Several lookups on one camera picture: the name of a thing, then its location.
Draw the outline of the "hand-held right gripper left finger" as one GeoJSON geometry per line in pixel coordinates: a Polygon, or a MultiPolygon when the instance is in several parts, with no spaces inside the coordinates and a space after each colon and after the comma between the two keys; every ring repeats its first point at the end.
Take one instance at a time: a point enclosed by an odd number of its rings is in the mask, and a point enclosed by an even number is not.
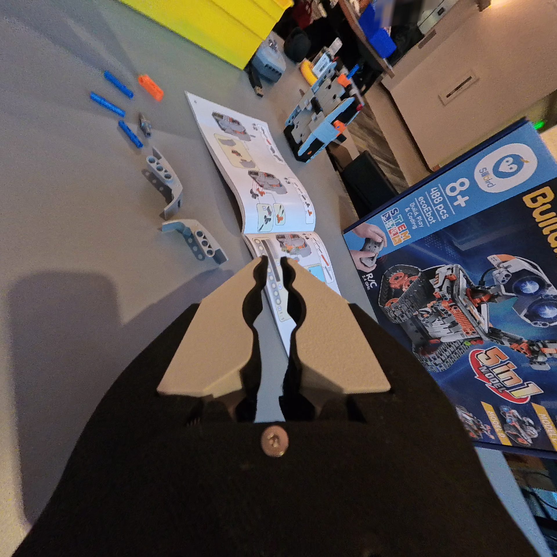
{"type": "Polygon", "coordinates": [[[254,322],[267,271],[268,257],[257,257],[198,304],[158,394],[217,400],[237,421],[254,421],[262,374],[254,322]]]}

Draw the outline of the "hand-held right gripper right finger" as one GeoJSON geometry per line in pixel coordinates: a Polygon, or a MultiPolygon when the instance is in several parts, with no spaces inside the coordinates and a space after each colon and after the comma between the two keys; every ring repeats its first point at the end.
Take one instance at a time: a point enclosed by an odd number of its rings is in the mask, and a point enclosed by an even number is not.
{"type": "Polygon", "coordinates": [[[391,385],[350,303],[293,258],[281,259],[295,327],[282,383],[287,421],[312,421],[332,401],[386,393],[391,385]]]}

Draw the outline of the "grey curved panel brick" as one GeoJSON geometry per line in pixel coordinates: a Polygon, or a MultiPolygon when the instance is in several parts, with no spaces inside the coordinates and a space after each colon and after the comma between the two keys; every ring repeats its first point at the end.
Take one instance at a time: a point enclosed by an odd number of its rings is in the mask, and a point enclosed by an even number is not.
{"type": "Polygon", "coordinates": [[[228,261],[224,249],[205,226],[195,219],[175,219],[162,223],[162,232],[177,231],[198,261],[212,260],[217,265],[228,261]]]}
{"type": "Polygon", "coordinates": [[[160,150],[155,146],[152,146],[151,149],[152,154],[146,157],[146,162],[157,180],[171,195],[171,200],[163,209],[164,219],[171,220],[182,206],[183,185],[160,150]]]}

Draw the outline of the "orange connector brick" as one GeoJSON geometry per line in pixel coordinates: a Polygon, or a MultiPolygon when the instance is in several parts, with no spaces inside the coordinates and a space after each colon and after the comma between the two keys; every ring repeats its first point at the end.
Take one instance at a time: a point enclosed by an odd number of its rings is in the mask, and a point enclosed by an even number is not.
{"type": "Polygon", "coordinates": [[[147,74],[142,74],[138,76],[137,81],[157,102],[162,101],[164,91],[151,77],[147,74]]]}

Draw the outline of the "yellow plastic bin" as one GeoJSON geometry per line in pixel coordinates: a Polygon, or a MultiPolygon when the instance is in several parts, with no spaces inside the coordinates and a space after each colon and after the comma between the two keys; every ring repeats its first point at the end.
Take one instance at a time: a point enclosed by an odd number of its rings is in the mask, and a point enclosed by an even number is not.
{"type": "Polygon", "coordinates": [[[122,1],[243,70],[293,1],[122,1]]]}

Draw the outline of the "blue robot kit box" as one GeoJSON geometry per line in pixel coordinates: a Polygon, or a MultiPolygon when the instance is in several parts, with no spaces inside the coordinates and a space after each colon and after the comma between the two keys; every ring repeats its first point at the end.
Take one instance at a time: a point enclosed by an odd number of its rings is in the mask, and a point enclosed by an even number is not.
{"type": "Polygon", "coordinates": [[[479,446],[556,458],[556,160],[522,119],[345,230],[382,326],[479,446]]]}

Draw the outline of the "open instruction booklet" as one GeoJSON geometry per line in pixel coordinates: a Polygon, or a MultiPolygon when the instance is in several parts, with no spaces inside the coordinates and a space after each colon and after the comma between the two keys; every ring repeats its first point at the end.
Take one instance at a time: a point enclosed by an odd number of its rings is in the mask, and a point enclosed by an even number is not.
{"type": "Polygon", "coordinates": [[[266,122],[185,91],[203,140],[242,216],[242,236],[254,258],[267,256],[266,296],[286,353],[295,322],[281,259],[297,261],[340,293],[325,244],[315,232],[310,196],[279,152],[266,122]]]}

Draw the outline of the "black rectangular box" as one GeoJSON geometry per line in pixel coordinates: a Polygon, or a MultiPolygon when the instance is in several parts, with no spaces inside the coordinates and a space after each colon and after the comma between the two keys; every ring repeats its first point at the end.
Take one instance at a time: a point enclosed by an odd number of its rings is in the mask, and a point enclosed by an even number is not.
{"type": "Polygon", "coordinates": [[[358,155],[340,173],[355,208],[372,212],[394,199],[398,193],[367,150],[358,155]]]}

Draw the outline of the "partly built robot model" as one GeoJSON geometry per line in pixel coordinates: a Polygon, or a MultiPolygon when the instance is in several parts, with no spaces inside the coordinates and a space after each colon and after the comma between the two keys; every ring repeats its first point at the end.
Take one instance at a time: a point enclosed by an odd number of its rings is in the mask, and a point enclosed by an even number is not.
{"type": "Polygon", "coordinates": [[[309,162],[330,143],[344,142],[346,127],[363,107],[352,75],[334,58],[285,122],[283,134],[296,160],[309,162]]]}

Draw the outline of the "blue connector pin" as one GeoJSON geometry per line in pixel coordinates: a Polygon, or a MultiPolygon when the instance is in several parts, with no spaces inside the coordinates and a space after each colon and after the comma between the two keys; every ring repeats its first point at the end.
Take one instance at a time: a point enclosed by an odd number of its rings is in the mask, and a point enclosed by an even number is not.
{"type": "Polygon", "coordinates": [[[104,73],[103,73],[103,76],[104,76],[105,80],[107,80],[109,83],[111,83],[112,86],[114,86],[117,90],[119,90],[128,99],[133,99],[134,98],[134,92],[129,87],[127,87],[125,84],[123,84],[111,72],[109,72],[108,70],[105,70],[104,73]]]}
{"type": "Polygon", "coordinates": [[[143,149],[143,143],[138,138],[138,136],[129,128],[124,120],[118,121],[118,126],[122,130],[122,132],[126,135],[129,141],[137,148],[143,149]]]}
{"type": "Polygon", "coordinates": [[[121,119],[123,119],[126,115],[126,111],[123,108],[115,105],[114,103],[108,101],[106,98],[94,93],[93,91],[90,92],[90,99],[99,106],[118,115],[121,119]]]}

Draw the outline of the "small clear bottle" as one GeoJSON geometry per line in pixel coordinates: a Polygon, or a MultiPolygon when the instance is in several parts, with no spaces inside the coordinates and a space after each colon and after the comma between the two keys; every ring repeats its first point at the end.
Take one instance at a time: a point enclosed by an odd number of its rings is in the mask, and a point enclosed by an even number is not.
{"type": "Polygon", "coordinates": [[[339,37],[335,38],[334,41],[328,47],[323,47],[317,55],[312,60],[311,72],[316,78],[319,78],[324,72],[327,71],[328,67],[333,63],[337,52],[342,47],[343,43],[339,37]]]}

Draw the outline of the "black knob-shaped object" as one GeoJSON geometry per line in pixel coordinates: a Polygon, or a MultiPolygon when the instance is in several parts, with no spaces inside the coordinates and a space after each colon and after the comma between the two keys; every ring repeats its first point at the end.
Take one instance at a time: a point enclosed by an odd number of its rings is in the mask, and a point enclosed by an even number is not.
{"type": "Polygon", "coordinates": [[[295,27],[285,38],[283,52],[292,62],[299,64],[308,55],[311,41],[306,32],[300,27],[295,27]]]}

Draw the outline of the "blue storage bin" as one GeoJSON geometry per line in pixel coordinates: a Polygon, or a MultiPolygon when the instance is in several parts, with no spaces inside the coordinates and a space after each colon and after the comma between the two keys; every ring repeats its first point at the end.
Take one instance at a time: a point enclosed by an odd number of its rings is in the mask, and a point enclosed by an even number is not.
{"type": "Polygon", "coordinates": [[[369,1],[358,23],[373,49],[382,59],[388,58],[396,49],[390,37],[395,1],[369,1]]]}

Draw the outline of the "brown round table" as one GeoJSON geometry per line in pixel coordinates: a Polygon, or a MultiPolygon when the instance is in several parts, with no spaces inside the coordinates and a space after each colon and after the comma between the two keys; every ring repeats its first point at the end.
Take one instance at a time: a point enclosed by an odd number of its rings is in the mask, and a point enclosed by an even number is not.
{"type": "Polygon", "coordinates": [[[360,24],[358,23],[358,18],[356,12],[352,9],[349,1],[338,1],[338,5],[340,5],[341,10],[349,22],[349,25],[360,41],[360,43],[364,46],[367,52],[372,56],[372,58],[377,62],[377,64],[381,67],[384,73],[386,73],[390,78],[394,78],[394,71],[393,67],[389,64],[389,62],[380,57],[379,53],[376,49],[369,43],[367,40],[364,31],[362,30],[360,24]]]}

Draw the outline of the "red bag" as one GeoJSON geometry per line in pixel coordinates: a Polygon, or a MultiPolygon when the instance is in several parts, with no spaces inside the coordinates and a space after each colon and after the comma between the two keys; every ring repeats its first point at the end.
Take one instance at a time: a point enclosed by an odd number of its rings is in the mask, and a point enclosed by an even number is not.
{"type": "Polygon", "coordinates": [[[326,16],[321,1],[294,1],[291,17],[297,27],[304,30],[317,19],[326,16]]]}

